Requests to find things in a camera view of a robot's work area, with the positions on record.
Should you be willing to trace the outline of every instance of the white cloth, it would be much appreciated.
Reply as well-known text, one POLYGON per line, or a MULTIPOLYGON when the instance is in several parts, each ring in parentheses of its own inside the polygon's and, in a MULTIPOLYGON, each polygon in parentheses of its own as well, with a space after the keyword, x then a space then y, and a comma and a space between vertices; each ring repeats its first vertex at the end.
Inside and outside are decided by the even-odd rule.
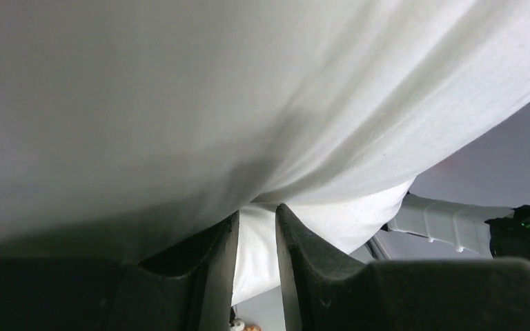
MULTIPOLYGON (((341 251, 351 253, 397 214, 411 182, 348 201, 288 206, 312 231, 341 251)), ((250 203, 241 209, 233 305, 280 284, 276 207, 275 203, 250 203)))
POLYGON ((364 197, 529 101, 530 0, 0 1, 0 254, 364 197))

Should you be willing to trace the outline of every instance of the white fabric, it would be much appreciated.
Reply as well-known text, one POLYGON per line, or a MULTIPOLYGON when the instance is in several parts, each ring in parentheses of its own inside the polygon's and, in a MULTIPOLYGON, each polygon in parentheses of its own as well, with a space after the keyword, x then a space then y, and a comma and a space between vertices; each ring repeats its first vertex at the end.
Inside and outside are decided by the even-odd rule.
POLYGON ((0 254, 365 197, 528 101, 530 0, 0 1, 0 254))
MULTIPOLYGON (((400 209, 412 181, 383 192, 332 203, 290 203, 312 231, 336 248, 352 253, 400 209)), ((279 285, 275 243, 275 203, 250 203, 241 209, 233 305, 279 285)))

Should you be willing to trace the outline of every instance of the white sheet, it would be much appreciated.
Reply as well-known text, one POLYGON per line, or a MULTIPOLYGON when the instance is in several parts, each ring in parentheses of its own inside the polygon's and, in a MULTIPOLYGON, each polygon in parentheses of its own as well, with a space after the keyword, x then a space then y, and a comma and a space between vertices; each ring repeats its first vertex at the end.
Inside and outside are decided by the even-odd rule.
MULTIPOLYGON (((312 231, 352 253, 397 214, 411 182, 357 199, 288 206, 312 231)), ((241 209, 233 305, 279 285, 276 207, 274 203, 250 203, 241 209)))
POLYGON ((365 197, 529 101, 530 0, 0 1, 0 255, 365 197))

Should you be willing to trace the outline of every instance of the small object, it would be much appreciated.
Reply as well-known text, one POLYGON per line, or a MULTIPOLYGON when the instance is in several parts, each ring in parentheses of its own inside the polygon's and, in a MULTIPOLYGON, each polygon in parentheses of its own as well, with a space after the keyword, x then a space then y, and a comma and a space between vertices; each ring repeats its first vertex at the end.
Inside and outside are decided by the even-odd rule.
POLYGON ((245 322, 242 319, 233 319, 230 321, 230 326, 228 328, 230 331, 243 331, 245 329, 245 322))

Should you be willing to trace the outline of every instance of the white plastic part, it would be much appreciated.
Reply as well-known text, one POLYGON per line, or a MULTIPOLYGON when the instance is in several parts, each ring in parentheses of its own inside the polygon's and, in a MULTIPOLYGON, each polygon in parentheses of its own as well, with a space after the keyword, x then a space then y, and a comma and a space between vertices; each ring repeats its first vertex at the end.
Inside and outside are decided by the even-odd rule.
POLYGON ((425 236, 429 242, 450 243, 457 252, 466 248, 481 256, 492 257, 489 249, 491 234, 484 221, 512 214, 513 210, 507 207, 464 205, 408 194, 388 225, 393 231, 425 236))

